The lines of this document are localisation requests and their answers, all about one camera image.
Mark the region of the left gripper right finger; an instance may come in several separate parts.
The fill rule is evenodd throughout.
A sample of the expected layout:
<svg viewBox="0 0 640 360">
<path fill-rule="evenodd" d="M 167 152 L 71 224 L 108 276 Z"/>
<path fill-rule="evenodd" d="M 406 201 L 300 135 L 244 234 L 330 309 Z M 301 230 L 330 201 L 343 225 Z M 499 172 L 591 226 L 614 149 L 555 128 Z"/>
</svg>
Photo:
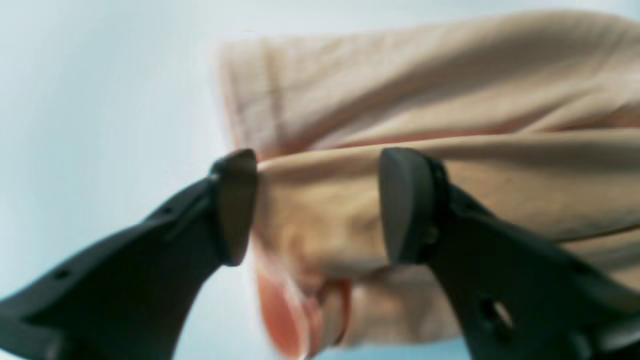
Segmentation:
<svg viewBox="0 0 640 360">
<path fill-rule="evenodd" d="M 436 158 L 381 151 L 386 255 L 430 269 L 473 360 L 637 360 L 639 294 L 493 215 Z"/>
</svg>

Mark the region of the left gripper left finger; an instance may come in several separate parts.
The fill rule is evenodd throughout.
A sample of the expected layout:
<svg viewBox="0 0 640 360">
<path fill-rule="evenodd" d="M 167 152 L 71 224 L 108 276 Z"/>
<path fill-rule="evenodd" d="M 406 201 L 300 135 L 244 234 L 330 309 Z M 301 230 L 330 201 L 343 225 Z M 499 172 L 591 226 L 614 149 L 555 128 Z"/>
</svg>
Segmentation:
<svg viewBox="0 0 640 360">
<path fill-rule="evenodd" d="M 251 149 L 146 219 L 1 301 L 1 349 L 26 360 L 171 360 L 203 284 L 242 264 L 258 193 Z"/>
</svg>

